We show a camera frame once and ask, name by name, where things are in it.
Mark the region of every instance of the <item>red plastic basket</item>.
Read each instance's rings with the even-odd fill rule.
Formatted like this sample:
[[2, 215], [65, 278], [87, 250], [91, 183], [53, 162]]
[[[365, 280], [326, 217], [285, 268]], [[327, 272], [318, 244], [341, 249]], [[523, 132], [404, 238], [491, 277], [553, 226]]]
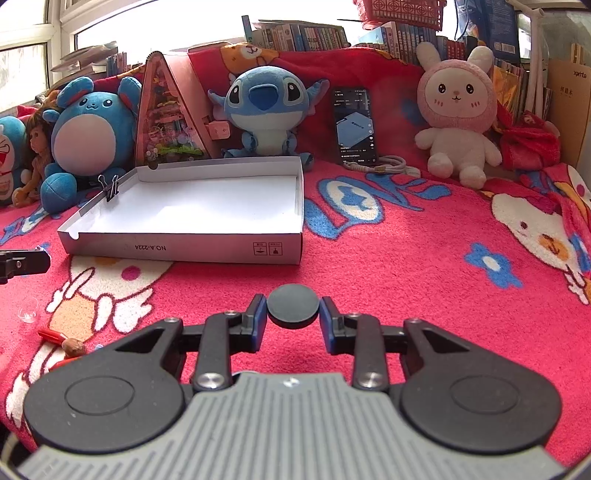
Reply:
[[353, 0], [363, 28], [371, 30], [386, 22], [404, 22], [441, 30], [446, 0]]

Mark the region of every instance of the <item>round blue plush toy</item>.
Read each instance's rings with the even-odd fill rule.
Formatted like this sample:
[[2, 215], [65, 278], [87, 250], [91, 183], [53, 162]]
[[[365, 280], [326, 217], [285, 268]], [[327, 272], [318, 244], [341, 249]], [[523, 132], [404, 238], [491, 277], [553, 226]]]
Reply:
[[22, 187], [29, 173], [22, 167], [25, 125], [16, 117], [0, 118], [0, 205], [12, 203], [12, 192]]
[[[314, 106], [328, 89], [328, 80], [306, 88], [293, 73], [267, 65], [240, 75], [226, 96], [209, 90], [216, 120], [229, 120], [244, 130], [244, 148], [228, 150], [224, 156], [297, 155], [291, 130], [314, 114]], [[300, 158], [305, 170], [312, 167], [311, 154], [301, 153]]]
[[57, 96], [63, 108], [43, 112], [55, 123], [51, 153], [56, 161], [46, 167], [41, 204], [48, 213], [59, 213], [76, 204], [76, 177], [107, 183], [126, 172], [133, 154], [141, 84], [133, 77], [121, 80], [118, 94], [94, 92], [88, 77], [72, 80]]

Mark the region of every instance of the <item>smartphone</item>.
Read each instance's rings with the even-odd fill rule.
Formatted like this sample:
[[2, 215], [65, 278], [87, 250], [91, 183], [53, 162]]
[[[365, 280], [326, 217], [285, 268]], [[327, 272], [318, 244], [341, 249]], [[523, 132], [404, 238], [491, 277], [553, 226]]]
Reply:
[[375, 164], [378, 152], [368, 91], [362, 87], [335, 88], [333, 111], [341, 161]]

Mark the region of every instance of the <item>blue flower print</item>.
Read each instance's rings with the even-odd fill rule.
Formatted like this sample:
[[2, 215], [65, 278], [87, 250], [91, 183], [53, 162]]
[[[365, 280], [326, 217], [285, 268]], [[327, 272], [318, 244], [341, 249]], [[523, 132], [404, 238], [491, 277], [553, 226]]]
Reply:
[[521, 288], [523, 285], [511, 272], [511, 263], [500, 254], [491, 253], [482, 244], [472, 244], [472, 252], [464, 257], [468, 263], [483, 268], [488, 278], [499, 288], [509, 288], [513, 285]]

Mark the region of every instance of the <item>black round disc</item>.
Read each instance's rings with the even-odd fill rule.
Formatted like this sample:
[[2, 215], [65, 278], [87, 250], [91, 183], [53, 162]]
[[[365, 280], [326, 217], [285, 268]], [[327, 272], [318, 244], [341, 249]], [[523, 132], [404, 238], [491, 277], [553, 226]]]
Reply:
[[177, 380], [142, 355], [88, 355], [44, 375], [25, 398], [38, 444], [87, 455], [120, 452], [164, 433], [184, 409]]
[[273, 290], [267, 298], [269, 318], [276, 325], [295, 330], [307, 327], [318, 315], [320, 300], [304, 285], [290, 283]]
[[408, 379], [400, 406], [410, 423], [449, 448], [484, 455], [544, 445], [561, 401], [541, 375], [500, 357], [440, 355]]

